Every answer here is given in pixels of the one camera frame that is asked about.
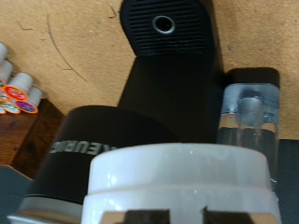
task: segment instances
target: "red label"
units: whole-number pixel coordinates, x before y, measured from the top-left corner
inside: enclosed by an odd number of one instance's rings
[[[6,91],[10,97],[12,97],[16,100],[25,100],[26,99],[26,95],[22,91],[20,91],[16,88],[6,87]]]

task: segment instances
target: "white plastic cap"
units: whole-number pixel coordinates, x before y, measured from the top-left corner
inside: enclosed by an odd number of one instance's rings
[[[26,93],[29,93],[33,84],[34,79],[26,73],[18,73],[8,83],[8,85],[17,87]]]
[[[7,57],[8,49],[7,47],[0,43],[0,66],[2,65],[4,59]]]
[[[271,213],[278,200],[266,157],[243,147],[159,144],[127,147],[91,163],[82,224],[105,211],[170,209],[173,224],[201,223],[200,211]]]
[[[0,72],[0,78],[3,79],[6,83],[9,80],[12,69],[12,64],[9,61],[4,60],[2,63],[2,72]]]

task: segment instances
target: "brown wooden box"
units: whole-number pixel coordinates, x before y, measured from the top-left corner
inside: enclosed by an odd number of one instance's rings
[[[47,99],[37,114],[0,116],[0,166],[33,179],[64,115]]]

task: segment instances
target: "cork surface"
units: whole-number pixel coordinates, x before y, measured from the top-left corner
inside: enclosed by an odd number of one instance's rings
[[[269,66],[281,74],[280,138],[299,139],[299,1],[214,0],[225,71]],[[116,105],[135,55],[121,0],[0,0],[0,42],[65,114]]]

